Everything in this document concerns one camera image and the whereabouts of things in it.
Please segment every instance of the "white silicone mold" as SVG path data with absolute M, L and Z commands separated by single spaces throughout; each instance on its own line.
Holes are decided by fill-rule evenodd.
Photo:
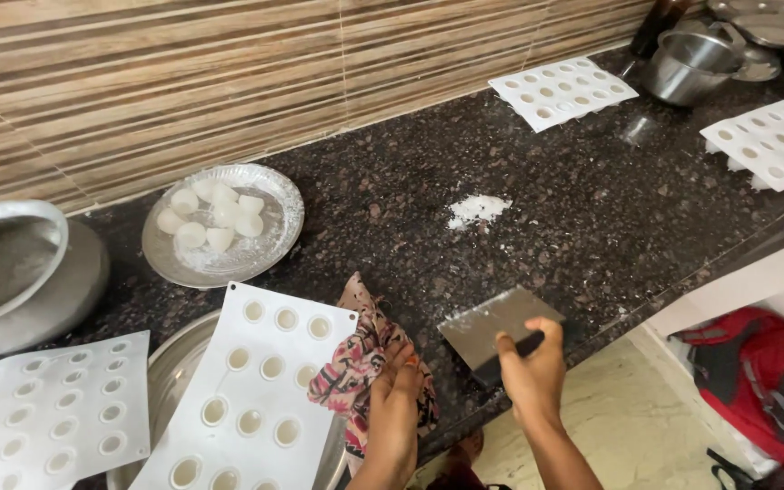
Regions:
M 489 80 L 535 132 L 615 106 L 637 93 L 588 58 L 572 58 Z
M 727 166 L 755 174 L 757 189 L 784 190 L 784 100 L 701 130 L 706 150 L 724 152 Z
M 220 320 L 134 490 L 310 488 L 333 414 L 307 384 L 354 312 L 230 283 Z
M 0 489 L 64 490 L 150 454 L 149 338 L 0 361 Z

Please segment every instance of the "scraper handle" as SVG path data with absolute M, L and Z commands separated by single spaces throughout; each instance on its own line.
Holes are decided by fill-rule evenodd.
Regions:
M 542 330 L 537 330 L 528 337 L 516 342 L 516 351 L 519 356 L 528 356 L 540 347 L 544 341 L 545 334 Z M 488 361 L 480 364 L 480 367 L 473 371 L 474 378 L 484 387 L 490 388 L 501 384 L 501 359 L 497 355 Z

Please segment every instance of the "person's left hand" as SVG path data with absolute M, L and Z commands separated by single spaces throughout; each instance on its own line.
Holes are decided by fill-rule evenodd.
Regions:
M 389 345 L 386 360 L 371 384 L 365 462 L 356 475 L 366 473 L 373 488 L 404 488 L 417 469 L 417 398 L 424 375 L 411 343 Z

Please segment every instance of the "hand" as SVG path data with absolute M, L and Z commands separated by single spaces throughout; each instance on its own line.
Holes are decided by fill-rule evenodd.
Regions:
M 404 488 L 417 469 L 417 398 L 424 376 L 413 344 L 386 349 L 386 365 L 371 384 L 365 462 L 357 475 L 368 475 L 371 488 Z
M 531 318 L 525 322 L 529 330 L 542 330 L 545 334 L 540 347 L 520 358 L 516 343 L 504 332 L 495 337 L 498 359 L 501 362 L 501 379 L 507 396 L 513 402 L 513 416 L 523 429 L 534 424 L 549 424 L 563 430 L 561 425 L 561 389 L 564 383 L 564 356 L 562 355 L 561 325 L 548 318 Z

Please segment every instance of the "metal scraper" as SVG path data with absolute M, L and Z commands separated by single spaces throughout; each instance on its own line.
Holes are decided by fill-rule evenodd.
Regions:
M 495 335 L 499 331 L 507 332 L 516 342 L 519 355 L 527 356 L 544 339 L 542 331 L 525 328 L 525 320 L 535 317 L 559 323 L 565 319 L 527 289 L 517 286 L 441 323 L 437 329 L 462 356 L 476 380 L 485 386 L 494 386 L 501 384 Z

